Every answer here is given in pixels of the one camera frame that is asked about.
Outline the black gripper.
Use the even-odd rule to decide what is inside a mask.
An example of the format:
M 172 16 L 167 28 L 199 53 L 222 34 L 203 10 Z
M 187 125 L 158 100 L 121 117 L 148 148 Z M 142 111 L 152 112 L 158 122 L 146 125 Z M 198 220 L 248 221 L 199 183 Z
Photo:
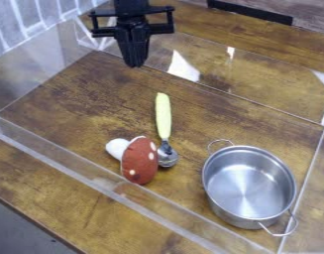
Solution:
M 92 36 L 95 38 L 115 36 L 125 64 L 129 67 L 143 66 L 148 58 L 150 35 L 175 32 L 174 11 L 174 6 L 152 6 L 150 0 L 113 0 L 112 9 L 96 8 L 88 14 L 92 23 Z M 155 14 L 164 14 L 167 21 L 150 24 L 147 15 Z M 97 19 L 109 17 L 116 18 L 116 25 L 101 27 Z M 133 30 L 135 58 L 127 30 Z

